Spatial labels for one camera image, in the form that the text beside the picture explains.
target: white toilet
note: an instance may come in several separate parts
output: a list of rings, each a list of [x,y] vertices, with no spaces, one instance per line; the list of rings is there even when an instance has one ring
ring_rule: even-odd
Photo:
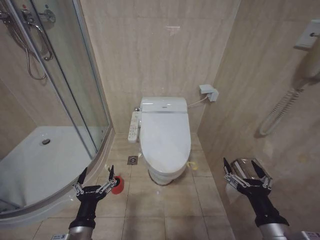
[[[152,180],[167,185],[185,170],[191,149],[188,107],[183,97],[143,97],[140,146]]]

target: toilet base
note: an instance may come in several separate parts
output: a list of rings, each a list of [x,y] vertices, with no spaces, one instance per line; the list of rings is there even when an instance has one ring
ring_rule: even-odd
[[[154,182],[155,184],[159,185],[159,186],[167,186],[169,185],[170,183],[172,183],[174,180],[171,180],[170,182],[168,182],[167,184],[160,184],[158,182],[156,182],[156,180],[154,180],[150,174],[150,171],[148,170],[148,173],[149,173],[149,177],[151,178],[152,182]]]
[[[156,184],[165,186],[170,184],[173,180],[178,178],[186,169],[186,166],[184,166],[179,171],[173,173],[172,175],[161,175],[157,171],[155,171],[152,167],[149,166],[148,172],[149,176]]]

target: toilet seat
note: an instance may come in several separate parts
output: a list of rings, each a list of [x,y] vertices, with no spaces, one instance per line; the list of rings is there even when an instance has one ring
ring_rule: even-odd
[[[142,112],[139,136],[146,162],[159,174],[184,169],[191,149],[188,113]]]

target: robotic arm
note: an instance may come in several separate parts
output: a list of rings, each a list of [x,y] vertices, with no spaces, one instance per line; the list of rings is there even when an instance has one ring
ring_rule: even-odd
[[[268,176],[256,159],[250,161],[254,174],[242,164],[246,159],[236,159],[231,165],[223,159],[224,179],[239,193],[245,195],[255,212],[255,224],[260,229],[264,240],[320,240],[320,233],[301,231],[290,233],[288,221],[273,206],[268,195],[273,179]]]
[[[54,235],[51,240],[92,240],[98,202],[108,193],[119,194],[124,189],[124,180],[115,176],[114,166],[108,170],[109,178],[104,185],[82,187],[87,173],[87,168],[84,169],[77,183],[72,185],[76,198],[81,202],[76,218],[69,225],[69,233]]]

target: shower drain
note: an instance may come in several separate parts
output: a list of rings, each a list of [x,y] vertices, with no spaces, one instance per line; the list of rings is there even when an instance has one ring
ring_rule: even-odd
[[[49,144],[50,142],[51,142],[51,140],[50,140],[49,138],[47,138],[47,139],[45,139],[45,140],[42,141],[42,144],[43,144],[43,145],[47,145],[47,144]]]
[[[127,164],[128,165],[137,165],[138,164],[138,156],[129,156]]]

